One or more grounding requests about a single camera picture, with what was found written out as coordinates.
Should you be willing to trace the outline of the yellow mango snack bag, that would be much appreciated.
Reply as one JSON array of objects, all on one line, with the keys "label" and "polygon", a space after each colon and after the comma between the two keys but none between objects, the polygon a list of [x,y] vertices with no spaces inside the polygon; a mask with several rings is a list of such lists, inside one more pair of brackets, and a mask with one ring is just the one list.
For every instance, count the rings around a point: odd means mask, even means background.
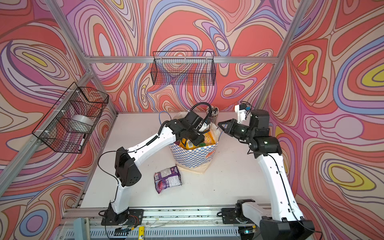
[{"label": "yellow mango snack bag", "polygon": [[205,133],[204,137],[205,137],[204,141],[198,144],[197,146],[187,139],[182,139],[179,143],[179,146],[185,150],[194,150],[196,148],[202,148],[202,147],[207,147],[207,146],[216,144],[214,136],[212,135],[211,132]]}]

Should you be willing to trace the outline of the checkered paper bag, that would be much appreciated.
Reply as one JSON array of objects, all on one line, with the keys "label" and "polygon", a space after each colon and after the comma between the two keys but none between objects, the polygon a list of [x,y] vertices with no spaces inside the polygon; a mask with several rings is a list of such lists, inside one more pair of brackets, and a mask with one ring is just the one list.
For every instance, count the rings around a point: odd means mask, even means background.
[{"label": "checkered paper bag", "polygon": [[171,154],[178,168],[202,174],[210,166],[219,145],[220,130],[214,122],[210,123],[210,131],[216,141],[215,145],[196,148],[194,150],[185,150],[179,146],[180,142],[169,145]]}]

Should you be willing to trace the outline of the purple berries snack bag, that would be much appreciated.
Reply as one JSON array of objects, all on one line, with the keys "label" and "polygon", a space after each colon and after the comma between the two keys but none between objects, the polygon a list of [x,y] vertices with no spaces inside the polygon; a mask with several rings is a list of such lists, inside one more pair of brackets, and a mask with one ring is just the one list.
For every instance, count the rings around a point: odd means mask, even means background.
[{"label": "purple berries snack bag", "polygon": [[163,190],[182,186],[181,173],[178,166],[166,168],[154,174],[155,189],[158,194]]}]

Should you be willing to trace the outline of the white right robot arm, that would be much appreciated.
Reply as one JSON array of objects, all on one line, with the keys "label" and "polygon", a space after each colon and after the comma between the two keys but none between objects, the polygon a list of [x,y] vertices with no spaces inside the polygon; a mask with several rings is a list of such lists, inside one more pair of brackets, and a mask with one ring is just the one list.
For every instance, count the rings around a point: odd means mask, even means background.
[{"label": "white right robot arm", "polygon": [[249,147],[248,154],[255,157],[264,173],[271,200],[269,212],[254,200],[238,200],[233,211],[235,219],[254,223],[264,240],[306,240],[315,233],[315,226],[305,219],[295,200],[280,143],[270,135],[269,113],[243,104],[237,105],[235,112],[236,119],[219,122],[218,126]]}]

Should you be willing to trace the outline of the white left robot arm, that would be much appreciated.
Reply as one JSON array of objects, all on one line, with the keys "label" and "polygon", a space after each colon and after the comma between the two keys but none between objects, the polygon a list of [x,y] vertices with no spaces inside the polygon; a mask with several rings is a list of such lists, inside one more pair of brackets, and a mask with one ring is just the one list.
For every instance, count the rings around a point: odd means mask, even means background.
[{"label": "white left robot arm", "polygon": [[204,141],[204,134],[210,131],[208,117],[202,118],[193,111],[180,119],[171,119],[161,124],[158,132],[142,143],[129,149],[119,148],[115,158],[115,176],[118,180],[115,200],[111,208],[115,214],[121,214],[129,208],[130,187],[142,177],[139,170],[149,157],[183,139],[199,145]]}]

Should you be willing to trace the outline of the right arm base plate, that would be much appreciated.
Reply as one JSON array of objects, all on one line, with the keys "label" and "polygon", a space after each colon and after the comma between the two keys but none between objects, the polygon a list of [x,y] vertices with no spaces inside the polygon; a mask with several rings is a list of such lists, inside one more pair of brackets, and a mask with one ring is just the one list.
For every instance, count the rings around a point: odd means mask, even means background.
[{"label": "right arm base plate", "polygon": [[253,224],[253,222],[244,217],[240,210],[236,208],[222,208],[217,217],[222,218],[223,224]]}]

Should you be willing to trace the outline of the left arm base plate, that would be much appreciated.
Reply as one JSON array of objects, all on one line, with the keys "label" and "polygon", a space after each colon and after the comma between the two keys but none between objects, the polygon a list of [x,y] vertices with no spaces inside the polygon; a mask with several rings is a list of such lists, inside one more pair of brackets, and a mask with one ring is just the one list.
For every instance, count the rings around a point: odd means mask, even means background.
[{"label": "left arm base plate", "polygon": [[107,210],[99,212],[102,217],[102,226],[125,226],[136,227],[142,224],[143,209],[127,209],[120,214],[116,214],[111,206]]}]

